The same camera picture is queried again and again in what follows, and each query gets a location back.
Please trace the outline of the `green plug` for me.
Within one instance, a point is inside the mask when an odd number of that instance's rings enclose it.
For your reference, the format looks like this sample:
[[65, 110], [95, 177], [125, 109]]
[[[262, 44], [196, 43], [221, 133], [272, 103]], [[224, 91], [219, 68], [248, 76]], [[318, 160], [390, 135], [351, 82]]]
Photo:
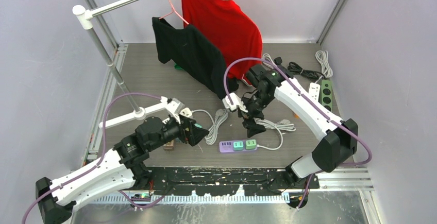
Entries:
[[254, 139], [245, 141], [245, 149], [246, 150], [254, 150], [257, 148], [257, 142]]

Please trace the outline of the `teal plug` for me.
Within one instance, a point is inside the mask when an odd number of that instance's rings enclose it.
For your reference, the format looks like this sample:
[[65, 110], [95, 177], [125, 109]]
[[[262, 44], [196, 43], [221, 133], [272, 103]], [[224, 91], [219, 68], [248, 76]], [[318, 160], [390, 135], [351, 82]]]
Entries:
[[244, 142], [243, 141], [234, 141], [233, 142], [233, 151], [242, 151], [244, 150]]

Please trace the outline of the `pink plug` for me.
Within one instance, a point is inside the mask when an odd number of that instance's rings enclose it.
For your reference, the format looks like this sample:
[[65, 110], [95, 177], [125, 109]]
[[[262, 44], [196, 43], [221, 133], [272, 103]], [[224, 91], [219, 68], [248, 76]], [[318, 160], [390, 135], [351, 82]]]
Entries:
[[165, 151], [173, 151], [175, 149], [175, 141], [171, 140], [163, 145], [163, 150]]

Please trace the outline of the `purple power strip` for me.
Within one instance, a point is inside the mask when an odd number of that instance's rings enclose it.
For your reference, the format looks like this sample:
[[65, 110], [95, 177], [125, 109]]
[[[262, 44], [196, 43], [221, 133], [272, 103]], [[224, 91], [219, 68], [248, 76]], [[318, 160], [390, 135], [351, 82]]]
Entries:
[[[244, 150], [242, 150], [242, 151], [233, 151], [233, 142], [234, 141], [243, 141], [244, 142]], [[258, 149], [258, 145], [257, 145], [257, 148], [254, 149], [254, 150], [246, 150], [245, 149], [245, 141], [246, 140], [221, 141], [221, 142], [219, 142], [220, 153], [242, 153], [242, 152], [256, 151]]]

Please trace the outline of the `white power strip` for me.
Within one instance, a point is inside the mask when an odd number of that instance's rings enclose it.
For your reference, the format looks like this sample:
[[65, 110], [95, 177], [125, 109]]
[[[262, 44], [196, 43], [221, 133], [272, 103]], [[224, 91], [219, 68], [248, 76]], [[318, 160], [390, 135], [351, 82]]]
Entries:
[[314, 101], [318, 102], [320, 97], [321, 86], [318, 83], [312, 82], [309, 85], [308, 93]]
[[188, 118], [191, 118], [193, 116], [193, 113], [189, 108], [182, 109], [179, 114]]

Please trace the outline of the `green power strip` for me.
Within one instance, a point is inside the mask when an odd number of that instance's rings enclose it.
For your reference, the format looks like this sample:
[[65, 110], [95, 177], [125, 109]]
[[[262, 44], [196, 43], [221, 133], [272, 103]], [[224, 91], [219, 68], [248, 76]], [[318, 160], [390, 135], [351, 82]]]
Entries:
[[328, 111], [332, 111], [332, 82], [327, 79], [321, 81], [319, 103]]

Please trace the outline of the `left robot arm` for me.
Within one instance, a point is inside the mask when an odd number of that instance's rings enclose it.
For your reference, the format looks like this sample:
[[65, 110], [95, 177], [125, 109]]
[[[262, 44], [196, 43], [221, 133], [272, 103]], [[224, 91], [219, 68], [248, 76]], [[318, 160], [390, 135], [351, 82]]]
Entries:
[[145, 189], [150, 175], [144, 161], [150, 152], [173, 140], [194, 147], [208, 134], [194, 119], [182, 115], [166, 120], [148, 117], [97, 160], [61, 178], [39, 179], [36, 197], [43, 222], [64, 223], [89, 202], [114, 191]]

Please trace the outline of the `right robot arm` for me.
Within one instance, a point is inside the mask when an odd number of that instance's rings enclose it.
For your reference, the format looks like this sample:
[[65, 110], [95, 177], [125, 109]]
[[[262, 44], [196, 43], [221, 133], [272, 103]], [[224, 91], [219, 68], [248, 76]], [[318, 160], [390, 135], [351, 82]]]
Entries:
[[319, 171], [330, 173], [356, 153], [358, 125], [351, 118], [342, 120], [310, 98], [299, 82], [283, 70], [283, 67], [267, 70], [261, 64], [250, 68], [247, 78], [256, 91], [250, 98], [242, 99], [244, 108], [239, 111], [239, 116], [243, 118], [248, 137], [264, 132], [265, 128], [255, 120], [264, 119], [262, 111], [273, 100], [277, 100], [296, 113], [310, 128], [319, 143], [311, 153], [285, 168], [287, 184], [299, 188], [310, 174]]

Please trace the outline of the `black garment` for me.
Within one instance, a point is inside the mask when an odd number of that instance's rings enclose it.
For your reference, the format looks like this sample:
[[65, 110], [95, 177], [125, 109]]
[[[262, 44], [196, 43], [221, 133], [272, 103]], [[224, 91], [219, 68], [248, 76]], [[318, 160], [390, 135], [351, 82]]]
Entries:
[[227, 64], [221, 51], [195, 26], [176, 29], [165, 19], [152, 18], [158, 60], [174, 61], [219, 99], [226, 96], [224, 75]]

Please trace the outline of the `red sweater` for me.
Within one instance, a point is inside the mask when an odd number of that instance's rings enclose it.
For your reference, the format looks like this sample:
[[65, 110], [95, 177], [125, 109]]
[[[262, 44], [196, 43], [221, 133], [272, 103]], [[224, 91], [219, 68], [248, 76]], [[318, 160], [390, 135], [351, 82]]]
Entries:
[[181, 0], [183, 18], [222, 53], [226, 65], [260, 58], [262, 37], [257, 25], [233, 0]]

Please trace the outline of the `pink hanger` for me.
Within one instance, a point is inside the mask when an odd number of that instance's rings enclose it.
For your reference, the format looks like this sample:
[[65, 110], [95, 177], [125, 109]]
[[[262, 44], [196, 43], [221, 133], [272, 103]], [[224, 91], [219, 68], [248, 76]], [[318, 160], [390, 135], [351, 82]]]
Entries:
[[185, 25], [189, 25], [189, 22], [188, 22], [187, 20], [185, 20], [185, 19], [183, 18], [183, 16], [182, 16], [179, 12], [177, 12], [177, 10], [175, 9], [175, 6], [174, 6], [172, 0], [167, 0], [167, 1], [168, 1], [169, 5], [170, 5], [170, 7], [171, 7], [171, 11], [170, 11], [170, 13], [165, 14], [165, 15], [159, 17], [159, 19], [164, 19], [164, 18], [166, 18], [167, 16], [169, 16], [169, 15], [171, 15], [171, 14], [176, 14], [176, 15], [177, 15], [177, 16], [178, 16], [178, 17], [183, 21], [183, 23], [184, 23]]

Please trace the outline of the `metal clothes rack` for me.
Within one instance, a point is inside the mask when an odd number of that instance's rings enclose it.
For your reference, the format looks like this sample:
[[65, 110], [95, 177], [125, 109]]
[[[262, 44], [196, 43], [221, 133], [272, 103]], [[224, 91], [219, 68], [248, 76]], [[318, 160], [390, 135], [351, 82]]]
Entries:
[[[125, 115], [107, 120], [107, 115], [109, 112], [110, 107], [107, 107], [104, 116], [102, 118], [102, 121], [99, 123], [99, 127], [101, 129], [111, 128], [120, 124], [124, 124], [126, 122], [132, 121], [132, 120], [144, 120], [148, 115], [156, 113], [158, 111], [165, 110], [163, 104], [161, 101], [158, 104], [155, 104], [153, 106], [143, 108], [140, 107], [136, 101], [134, 100], [133, 96], [134, 93], [131, 93], [123, 80], [120, 72], [115, 66], [114, 61], [112, 60], [109, 53], [106, 51], [102, 41], [98, 37], [96, 31], [93, 28], [92, 20], [97, 19], [99, 16], [108, 13], [110, 11], [113, 11], [115, 9], [127, 6], [129, 4], [132, 4], [134, 2], [137, 2], [139, 0], [120, 0], [113, 3], [110, 3], [108, 5], [104, 5], [102, 7], [96, 7], [94, 9], [87, 9], [82, 5], [75, 5], [72, 8], [72, 13], [75, 15], [81, 24], [82, 28], [89, 34], [91, 37], [93, 44], [98, 49], [100, 55], [105, 61], [106, 66], [108, 66], [110, 73], [116, 80], [116, 83], [124, 93], [122, 96], [127, 97], [129, 103], [131, 104], [133, 111], [130, 113], [127, 113]], [[154, 97], [154, 99], [161, 100], [161, 97]]]

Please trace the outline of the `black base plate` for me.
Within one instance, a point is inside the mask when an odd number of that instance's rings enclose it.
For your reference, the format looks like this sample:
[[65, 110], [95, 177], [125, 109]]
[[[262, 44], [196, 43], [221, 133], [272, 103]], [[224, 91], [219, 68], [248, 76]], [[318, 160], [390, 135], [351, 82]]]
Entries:
[[234, 196], [241, 187], [244, 196], [274, 196], [285, 189], [304, 189], [307, 181], [285, 179], [280, 168], [148, 167], [147, 173], [129, 190], [154, 194]]

